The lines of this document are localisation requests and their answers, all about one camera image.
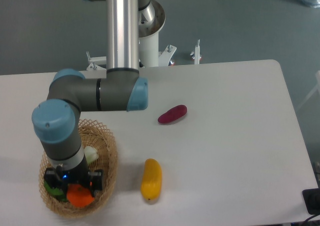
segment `metal pole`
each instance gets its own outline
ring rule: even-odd
[[[139,68],[138,0],[106,0],[107,70]]]

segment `red plastic fruit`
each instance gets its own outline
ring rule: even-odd
[[[186,113],[187,113],[187,107],[185,105],[178,105],[171,108],[168,112],[162,114],[158,118],[158,122],[163,125],[169,124],[185,116]]]

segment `orange toy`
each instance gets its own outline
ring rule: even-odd
[[[95,200],[95,198],[92,197],[90,190],[82,187],[80,184],[69,184],[66,198],[77,208],[83,208]]]

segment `woven basket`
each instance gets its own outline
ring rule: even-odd
[[[103,170],[103,190],[98,191],[94,201],[86,207],[74,207],[69,202],[61,202],[49,195],[44,187],[44,174],[47,167],[51,167],[46,153],[42,155],[39,172],[39,191],[45,205],[56,214],[64,218],[81,218],[92,214],[104,206],[111,196],[118,168],[118,153],[116,141],[112,132],[102,123],[87,119],[79,121],[78,131],[81,136],[82,146],[91,146],[97,149],[99,158],[89,165],[91,171]]]

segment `black cable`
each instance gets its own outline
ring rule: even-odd
[[[303,221],[303,223],[301,224],[301,226],[306,226],[309,220],[312,220],[313,218],[319,216],[320,213],[312,215],[311,217],[308,217],[305,221]]]

